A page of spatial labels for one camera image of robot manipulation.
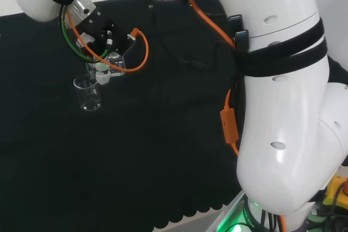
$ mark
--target green light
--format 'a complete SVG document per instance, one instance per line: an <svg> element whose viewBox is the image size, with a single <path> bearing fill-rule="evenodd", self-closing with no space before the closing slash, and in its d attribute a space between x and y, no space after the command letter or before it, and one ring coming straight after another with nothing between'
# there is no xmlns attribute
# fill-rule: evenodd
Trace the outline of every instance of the green light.
<svg viewBox="0 0 348 232"><path fill-rule="evenodd" d="M225 225L226 221L227 221L227 219L225 219L225 220L223 220L223 221L221 222L221 224L217 227L217 230L218 230L218 231L219 231L219 229L220 229L223 225Z"/></svg>
<svg viewBox="0 0 348 232"><path fill-rule="evenodd" d="M236 225L233 229L232 232L241 232L241 226L240 225Z"/></svg>

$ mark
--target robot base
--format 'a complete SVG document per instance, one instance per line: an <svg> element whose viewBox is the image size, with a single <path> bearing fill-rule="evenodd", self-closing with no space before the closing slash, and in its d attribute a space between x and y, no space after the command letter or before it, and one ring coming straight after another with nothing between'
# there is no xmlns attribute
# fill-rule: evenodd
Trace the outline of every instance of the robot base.
<svg viewBox="0 0 348 232"><path fill-rule="evenodd" d="M303 232L307 230L306 221L310 210L314 207L314 203L308 203L302 209L292 215L285 216L287 230L292 232ZM233 224L245 223L258 229L260 227L262 209L256 203L249 200L244 191L241 191L235 199L226 207L214 223L206 230L206 232L225 232ZM228 230L228 232L250 232L250 229L243 225L236 225ZM264 232L269 232L269 219L266 215Z"/></svg>

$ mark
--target black cable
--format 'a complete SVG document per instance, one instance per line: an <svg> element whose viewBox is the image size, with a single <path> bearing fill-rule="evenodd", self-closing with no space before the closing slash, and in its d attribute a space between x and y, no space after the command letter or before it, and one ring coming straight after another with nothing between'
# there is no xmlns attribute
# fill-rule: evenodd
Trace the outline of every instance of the black cable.
<svg viewBox="0 0 348 232"><path fill-rule="evenodd" d="M334 214L334 212L335 212L337 199L338 199L338 196L339 196L341 190L343 189L343 186L344 186L344 182L341 185L339 185L339 187L338 187L338 189L336 191L336 194L335 194L335 197L333 198L331 210L330 210L330 213L329 213L328 217L332 216Z"/></svg>
<svg viewBox="0 0 348 232"><path fill-rule="evenodd" d="M334 196L334 198L333 198L331 210L330 210L330 212L329 212L329 214L328 214L328 216L327 216L327 218L326 218L326 220L325 220L325 228L326 228L326 231L329 231L329 226L332 224L332 222L331 222L331 216L334 215L335 208L336 208L336 205L337 205L337 199L338 199L338 196L339 196L341 190L343 189L343 186L344 186L344 182L343 182L341 185L339 185L339 187L338 187L338 189L337 189L337 191L336 191L336 193L335 193L335 196Z"/></svg>
<svg viewBox="0 0 348 232"><path fill-rule="evenodd" d="M234 228L236 225L244 225L246 227L248 227L251 231L254 231L256 232L255 228L253 228L251 225L248 225L248 224L245 224L245 223L236 223L236 224L233 224L232 226L230 226L229 228L227 228L225 230L225 232L229 232L230 229Z"/></svg>
<svg viewBox="0 0 348 232"><path fill-rule="evenodd" d="M276 215L276 217L277 217L277 221L278 221L279 232L283 232L281 217L279 215Z"/></svg>
<svg viewBox="0 0 348 232"><path fill-rule="evenodd" d="M210 16L210 17L224 17L224 18L227 18L226 14L212 14L212 13L209 13L209 12L204 12L203 13L206 15L206 16Z"/></svg>
<svg viewBox="0 0 348 232"><path fill-rule="evenodd" d="M272 214L271 213L268 213L268 223L269 223L270 232L274 232L274 230L273 230Z"/></svg>
<svg viewBox="0 0 348 232"><path fill-rule="evenodd" d="M273 231L276 231L276 228L277 228L277 216L276 215L273 215L273 220L274 220Z"/></svg>
<svg viewBox="0 0 348 232"><path fill-rule="evenodd" d="M265 219L266 219L266 211L262 210L262 214L261 214L261 229L260 232L263 232L264 228L265 228Z"/></svg>

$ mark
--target green cable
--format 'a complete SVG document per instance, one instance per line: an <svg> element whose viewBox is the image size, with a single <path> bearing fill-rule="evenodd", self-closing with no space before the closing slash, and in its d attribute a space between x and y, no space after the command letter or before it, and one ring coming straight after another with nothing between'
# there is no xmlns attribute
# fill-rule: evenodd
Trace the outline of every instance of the green cable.
<svg viewBox="0 0 348 232"><path fill-rule="evenodd" d="M79 50L77 50L75 48L75 46L71 43L70 39L69 39L69 36L67 35L66 33L66 30L65 30L65 15L66 15L66 12L64 11L63 12L63 16L61 17L61 29L63 31L63 35L64 35L64 38L67 42L67 44L70 46L70 48L79 56L81 57L82 59L84 59L85 61L87 62L94 62L93 59L91 59L90 57L87 57L85 56L84 54L82 54ZM105 58L108 54L108 50L105 50L105 52L101 55L102 58Z"/></svg>
<svg viewBox="0 0 348 232"><path fill-rule="evenodd" d="M81 57L82 59L86 60L87 62L94 62L93 59L91 59L90 57L87 57L85 56L84 54L82 54L79 50L77 50L75 48L75 46L70 42L70 39L66 33L66 30L65 30L65 14L66 12L64 11L63 13L63 16L61 17L61 28L63 30L63 35L64 35L64 38L67 42L67 44L71 47L71 49L79 56ZM105 52L101 55L102 58L105 58L108 54L108 50L105 50Z"/></svg>

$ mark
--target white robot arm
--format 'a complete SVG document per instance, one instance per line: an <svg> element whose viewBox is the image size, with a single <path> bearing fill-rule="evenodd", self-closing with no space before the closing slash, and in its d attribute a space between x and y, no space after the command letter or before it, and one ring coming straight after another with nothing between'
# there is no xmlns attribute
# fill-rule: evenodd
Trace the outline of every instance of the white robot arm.
<svg viewBox="0 0 348 232"><path fill-rule="evenodd" d="M18 0L37 21L57 17L52 0ZM315 0L220 0L228 17L242 14L250 52L302 35L320 21ZM320 36L304 53L321 45ZM245 77L246 115L237 174L247 196L297 229L308 201L348 155L348 87L328 84L324 54L314 64L280 75Z"/></svg>

